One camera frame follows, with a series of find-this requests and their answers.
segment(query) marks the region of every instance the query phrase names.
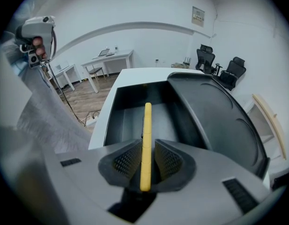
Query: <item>power strip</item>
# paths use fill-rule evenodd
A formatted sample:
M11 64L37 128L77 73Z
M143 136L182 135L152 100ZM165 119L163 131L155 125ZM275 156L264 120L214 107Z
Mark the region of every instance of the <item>power strip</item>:
M95 124L97 121L98 117L95 116L94 118L90 118L88 121L86 121L86 126L91 126L92 124Z

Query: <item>wall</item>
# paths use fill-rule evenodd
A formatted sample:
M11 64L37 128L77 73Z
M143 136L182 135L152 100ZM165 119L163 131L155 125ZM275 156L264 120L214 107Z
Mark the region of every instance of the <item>wall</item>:
M58 57L54 63L68 60L81 64L88 61L106 46L114 49L134 49L133 66L169 67L171 63L192 57L192 67L197 62L193 53L201 43L209 44L213 32L216 10L213 0L62 0L54 7L48 1L37 15L55 16L58 40ZM206 12L204 27L191 23L192 7ZM154 22L160 25L133 27L134 22ZM116 24L130 23L122 30L98 30ZM123 61L110 62L110 72L126 68ZM78 67L81 77L83 70Z
M214 63L226 69L233 57L244 59L247 71L232 95L259 93L284 130L288 159L274 159L269 167L271 173L277 173L289 167L288 25L269 0L215 0L215 5Z

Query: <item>yellow bar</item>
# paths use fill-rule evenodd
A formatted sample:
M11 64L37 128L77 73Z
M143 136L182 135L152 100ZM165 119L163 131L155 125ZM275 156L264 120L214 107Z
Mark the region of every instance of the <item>yellow bar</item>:
M146 103L143 122L142 160L140 175L140 190L148 192L151 183L152 160L152 104Z

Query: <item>black slot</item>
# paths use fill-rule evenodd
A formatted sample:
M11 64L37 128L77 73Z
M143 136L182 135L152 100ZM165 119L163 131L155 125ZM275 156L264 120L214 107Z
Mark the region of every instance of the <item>black slot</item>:
M72 165L72 164L75 164L75 163L79 163L79 162L81 162L80 159L73 158L73 159L70 159L70 160L61 161L60 163L61 163L61 165L63 167L66 167L66 166L69 166L69 165Z
M249 192L237 179L230 179L222 183L244 214L254 209L258 205L258 202L249 194Z

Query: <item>white desk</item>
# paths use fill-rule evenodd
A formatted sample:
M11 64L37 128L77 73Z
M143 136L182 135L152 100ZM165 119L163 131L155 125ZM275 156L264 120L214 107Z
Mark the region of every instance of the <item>white desk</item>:
M97 63L103 63L103 69L105 70L107 76L109 76L109 70L108 70L108 67L106 66L105 62L118 60L118 59L125 59L126 60L126 68L131 68L130 56L132 55L132 53L133 53L133 49L132 50L122 50L122 51L118 51L116 54L114 54L112 56L92 59L88 62L81 64L81 66L84 68L86 76L87 76L94 92L98 93L98 90L97 90L94 82L92 81L92 78L91 78L91 76L87 70L87 66L94 65Z
M93 130L90 144L88 149L100 148L104 145L107 125L113 100L115 98L116 90L120 87L137 85L142 83L154 83L166 81L169 74L173 72L187 72L187 73L198 73L203 72L191 69L182 68L167 68L167 67L148 67L148 68L133 68L123 69L112 86L107 99L102 107L99 114L96 126Z
M64 75L64 77L66 78L66 80L67 80L67 82L68 82L68 85L71 87L71 89L74 91L74 86L73 86L73 84L71 83L71 81L69 80L69 77L67 76L67 74L66 74L66 72L67 71L69 71L70 69L74 69L74 71L75 71L75 73L76 73L76 75L77 75L77 77L78 77L78 79L79 79L79 81L80 81L80 83L82 82L82 80L81 80L81 77L80 77L80 75L79 75L79 73L78 73L78 70L77 70L77 68L76 68L76 66L75 66L75 64L73 64L73 65L70 65L70 66L68 66L68 67L66 67L66 68L64 68L64 69L61 69L60 71L58 71L57 73L54 73L55 74L55 77L57 78L57 77L59 77L59 76L61 76L61 75Z

